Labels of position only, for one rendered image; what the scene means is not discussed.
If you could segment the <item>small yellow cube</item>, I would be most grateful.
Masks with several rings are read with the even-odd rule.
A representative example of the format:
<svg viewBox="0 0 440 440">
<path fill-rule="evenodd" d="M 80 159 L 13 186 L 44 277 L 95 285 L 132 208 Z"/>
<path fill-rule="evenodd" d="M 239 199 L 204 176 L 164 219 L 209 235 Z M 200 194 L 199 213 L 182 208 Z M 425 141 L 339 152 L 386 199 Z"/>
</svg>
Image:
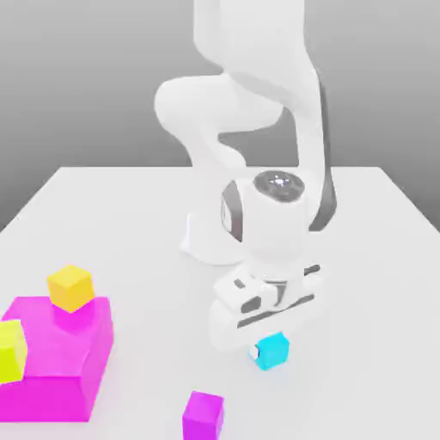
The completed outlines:
<svg viewBox="0 0 440 440">
<path fill-rule="evenodd" d="M 22 380 L 28 345 L 20 320 L 0 322 L 0 384 Z"/>
</svg>

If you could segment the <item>small cyan cube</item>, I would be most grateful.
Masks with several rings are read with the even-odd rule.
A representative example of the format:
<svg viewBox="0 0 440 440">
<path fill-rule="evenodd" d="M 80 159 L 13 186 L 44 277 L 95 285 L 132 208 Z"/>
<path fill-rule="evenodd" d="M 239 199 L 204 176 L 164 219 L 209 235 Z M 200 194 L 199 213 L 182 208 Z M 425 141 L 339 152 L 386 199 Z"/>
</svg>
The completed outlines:
<svg viewBox="0 0 440 440">
<path fill-rule="evenodd" d="M 272 334 L 252 345 L 248 354 L 263 371 L 268 371 L 287 361 L 290 341 L 282 332 Z"/>
</svg>

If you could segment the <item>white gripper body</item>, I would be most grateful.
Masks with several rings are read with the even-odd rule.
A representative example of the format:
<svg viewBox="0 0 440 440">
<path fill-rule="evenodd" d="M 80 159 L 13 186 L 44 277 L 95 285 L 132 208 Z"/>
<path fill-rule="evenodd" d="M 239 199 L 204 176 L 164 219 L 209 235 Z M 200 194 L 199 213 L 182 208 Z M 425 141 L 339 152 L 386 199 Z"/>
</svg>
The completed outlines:
<svg viewBox="0 0 440 440">
<path fill-rule="evenodd" d="M 318 315 L 324 303 L 323 277 L 307 274 L 299 285 L 227 274 L 213 285 L 210 341 L 219 351 L 257 344 L 276 333 L 288 336 Z"/>
</svg>

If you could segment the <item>small orange cube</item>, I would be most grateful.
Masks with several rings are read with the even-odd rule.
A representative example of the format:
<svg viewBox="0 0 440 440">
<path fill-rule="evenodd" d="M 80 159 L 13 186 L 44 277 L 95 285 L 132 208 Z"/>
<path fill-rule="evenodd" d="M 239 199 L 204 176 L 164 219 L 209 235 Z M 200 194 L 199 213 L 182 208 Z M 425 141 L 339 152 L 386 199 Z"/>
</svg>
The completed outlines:
<svg viewBox="0 0 440 440">
<path fill-rule="evenodd" d="M 91 273 L 68 265 L 47 278 L 53 305 L 68 313 L 74 313 L 95 297 Z"/>
</svg>

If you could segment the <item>large magenta box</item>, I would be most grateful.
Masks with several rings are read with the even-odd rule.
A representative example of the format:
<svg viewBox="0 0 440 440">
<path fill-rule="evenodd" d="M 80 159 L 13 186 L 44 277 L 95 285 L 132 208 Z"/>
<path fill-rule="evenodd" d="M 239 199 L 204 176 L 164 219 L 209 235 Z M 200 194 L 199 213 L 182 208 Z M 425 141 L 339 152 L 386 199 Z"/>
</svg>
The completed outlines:
<svg viewBox="0 0 440 440">
<path fill-rule="evenodd" d="M 69 313 L 47 296 L 18 296 L 2 320 L 21 322 L 27 362 L 21 381 L 0 385 L 0 423 L 88 422 L 113 346 L 109 299 Z"/>
</svg>

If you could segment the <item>small purple cube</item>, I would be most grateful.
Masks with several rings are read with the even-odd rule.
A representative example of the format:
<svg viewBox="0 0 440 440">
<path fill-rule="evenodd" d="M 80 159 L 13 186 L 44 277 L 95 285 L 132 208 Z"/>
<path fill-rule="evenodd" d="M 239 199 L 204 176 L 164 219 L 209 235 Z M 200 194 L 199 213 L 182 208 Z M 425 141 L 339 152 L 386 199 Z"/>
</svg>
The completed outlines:
<svg viewBox="0 0 440 440">
<path fill-rule="evenodd" d="M 223 419 L 222 396 L 192 391 L 182 415 L 183 440 L 219 440 Z"/>
</svg>

